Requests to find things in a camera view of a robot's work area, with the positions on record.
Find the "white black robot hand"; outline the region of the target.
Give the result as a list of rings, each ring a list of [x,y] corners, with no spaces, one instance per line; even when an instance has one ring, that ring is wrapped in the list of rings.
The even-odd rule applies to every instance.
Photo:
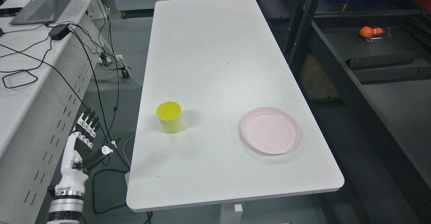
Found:
[[[100,127],[99,118],[91,108],[86,109],[77,119],[63,150],[62,178],[54,187],[52,196],[82,196],[85,193],[85,182],[89,178],[90,170],[117,149],[117,143],[121,138],[98,149],[93,148],[93,140]]]

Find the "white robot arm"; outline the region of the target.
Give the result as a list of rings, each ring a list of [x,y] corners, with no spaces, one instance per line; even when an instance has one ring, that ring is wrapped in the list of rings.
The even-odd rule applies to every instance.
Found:
[[[51,201],[48,224],[79,224],[84,206],[80,195],[56,195]]]

